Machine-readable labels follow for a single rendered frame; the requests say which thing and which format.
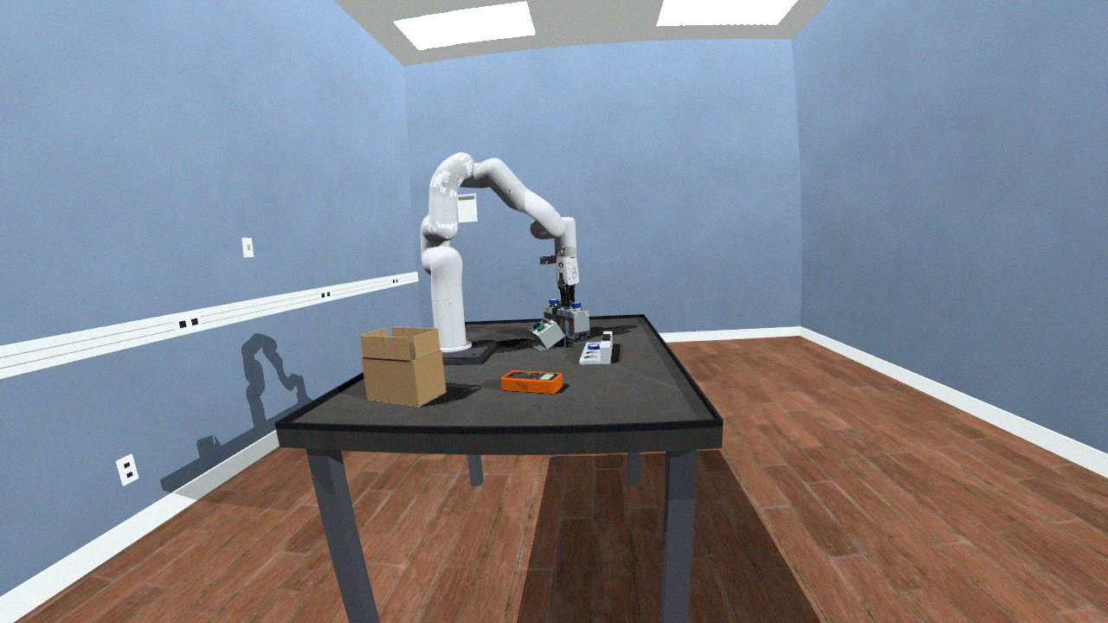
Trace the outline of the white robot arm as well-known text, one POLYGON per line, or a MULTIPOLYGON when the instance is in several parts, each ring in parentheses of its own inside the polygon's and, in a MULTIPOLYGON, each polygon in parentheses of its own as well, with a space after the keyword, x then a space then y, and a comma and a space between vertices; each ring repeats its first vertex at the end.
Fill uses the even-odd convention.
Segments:
POLYGON ((448 157, 433 174, 428 218, 421 223, 421 263, 431 275, 433 326, 439 331, 441 353, 468 350, 472 346, 466 343, 462 261, 458 251, 448 245, 458 234, 459 188, 493 188, 509 208, 535 218, 531 235, 555 241, 555 256, 541 257, 541 265, 557 263, 557 256, 577 255, 575 218, 561 217, 546 200, 530 192, 501 159, 475 163, 466 153, 448 157))

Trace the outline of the orange digital multimeter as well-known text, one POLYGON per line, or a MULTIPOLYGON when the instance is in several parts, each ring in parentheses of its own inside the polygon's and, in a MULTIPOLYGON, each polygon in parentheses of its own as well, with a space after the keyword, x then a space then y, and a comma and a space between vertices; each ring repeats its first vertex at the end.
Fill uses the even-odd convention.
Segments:
POLYGON ((502 390, 513 394, 557 394, 563 387, 561 372, 511 371, 501 377, 502 390))

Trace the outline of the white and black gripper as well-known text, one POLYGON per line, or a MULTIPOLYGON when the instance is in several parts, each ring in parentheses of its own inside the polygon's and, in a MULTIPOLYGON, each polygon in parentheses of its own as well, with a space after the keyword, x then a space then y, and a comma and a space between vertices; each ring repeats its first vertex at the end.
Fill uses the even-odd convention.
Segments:
POLYGON ((561 294, 561 306, 570 306, 570 302, 575 303, 573 292, 575 292, 575 286, 579 280, 577 256, 557 256, 555 259, 557 259, 557 287, 561 294))

